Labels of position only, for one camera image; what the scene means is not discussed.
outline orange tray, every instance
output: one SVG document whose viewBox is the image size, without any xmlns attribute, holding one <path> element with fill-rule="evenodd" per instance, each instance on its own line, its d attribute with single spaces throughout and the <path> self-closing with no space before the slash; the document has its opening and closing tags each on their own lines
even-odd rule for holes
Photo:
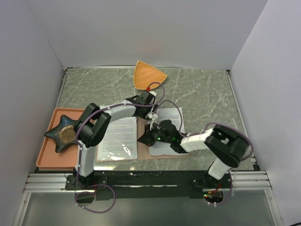
<svg viewBox="0 0 301 226">
<path fill-rule="evenodd" d="M 73 120 L 77 120 L 83 112 L 84 109 L 56 108 L 47 131 L 59 124 L 63 114 Z M 56 153 L 54 140 L 45 137 L 36 164 L 40 170 L 73 170 L 77 162 L 77 155 L 77 145 L 72 145 L 61 153 Z"/>
</svg>

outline table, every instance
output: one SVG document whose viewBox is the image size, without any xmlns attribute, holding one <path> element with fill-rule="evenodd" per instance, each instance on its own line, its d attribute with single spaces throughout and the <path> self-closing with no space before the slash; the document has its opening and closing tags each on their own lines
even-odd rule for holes
<svg viewBox="0 0 301 226">
<path fill-rule="evenodd" d="M 225 70 L 158 68 L 167 74 L 165 99 L 182 107 L 187 132 L 200 132 L 210 121 L 220 121 L 243 131 Z M 68 68 L 59 107 L 86 108 L 89 103 L 111 105 L 140 93 L 133 84 L 134 67 Z M 158 97 L 160 88 L 155 89 Z M 163 107 L 173 107 L 166 103 Z M 207 170 L 216 156 L 208 149 L 190 158 L 95 162 L 95 170 Z M 238 170 L 253 170 L 251 159 Z"/>
</svg>

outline gray floor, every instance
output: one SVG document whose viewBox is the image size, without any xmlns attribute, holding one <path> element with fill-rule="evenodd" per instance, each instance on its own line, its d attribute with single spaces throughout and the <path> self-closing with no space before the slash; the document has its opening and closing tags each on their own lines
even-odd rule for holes
<svg viewBox="0 0 301 226">
<path fill-rule="evenodd" d="M 186 132 L 200 132 L 210 121 L 220 121 L 240 131 L 242 123 L 225 70 L 159 68 L 167 74 L 165 99 L 182 107 Z M 86 108 L 89 103 L 110 105 L 139 94 L 134 88 L 134 68 L 68 69 L 59 107 Z M 160 97 L 162 90 L 155 89 Z M 206 170 L 214 161 L 210 150 L 187 159 L 96 162 L 96 170 Z M 238 170 L 253 170 L 251 160 Z"/>
<path fill-rule="evenodd" d="M 96 201 L 105 210 L 112 200 Z M 74 205 L 74 194 L 32 194 L 23 226 L 272 226 L 264 191 L 236 191 L 214 208 L 189 198 L 117 199 L 107 213 L 94 214 Z"/>
</svg>

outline dark green star-shaped dish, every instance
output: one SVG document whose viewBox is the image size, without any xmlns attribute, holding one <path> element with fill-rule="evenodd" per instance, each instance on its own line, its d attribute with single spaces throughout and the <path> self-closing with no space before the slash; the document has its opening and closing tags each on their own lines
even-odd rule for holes
<svg viewBox="0 0 301 226">
<path fill-rule="evenodd" d="M 56 153 L 60 153 L 69 146 L 77 144 L 75 141 L 75 131 L 73 130 L 75 122 L 76 120 L 62 115 L 60 123 L 44 134 L 44 136 L 54 139 Z"/>
</svg>

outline white paper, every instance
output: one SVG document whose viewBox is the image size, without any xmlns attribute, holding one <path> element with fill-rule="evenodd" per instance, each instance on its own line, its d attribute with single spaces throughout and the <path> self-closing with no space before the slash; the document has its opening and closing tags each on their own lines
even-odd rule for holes
<svg viewBox="0 0 301 226">
<path fill-rule="evenodd" d="M 109 124 L 98 145 L 97 161 L 137 159 L 136 117 L 116 120 Z"/>
<path fill-rule="evenodd" d="M 176 108 L 159 108 L 157 110 L 156 114 L 158 115 L 157 124 L 159 124 L 163 120 L 170 119 L 171 122 L 176 126 L 176 128 L 179 129 L 180 123 L 181 123 L 181 118 L 180 118 L 179 112 Z M 183 124 L 181 127 L 181 132 L 185 133 L 184 120 L 183 120 Z M 150 151 L 150 155 L 164 155 L 164 154 L 188 155 L 188 154 L 179 154 L 179 153 L 175 152 L 170 147 L 170 144 L 163 143 L 163 142 L 156 142 L 154 146 L 149 147 L 149 151 Z"/>
</svg>

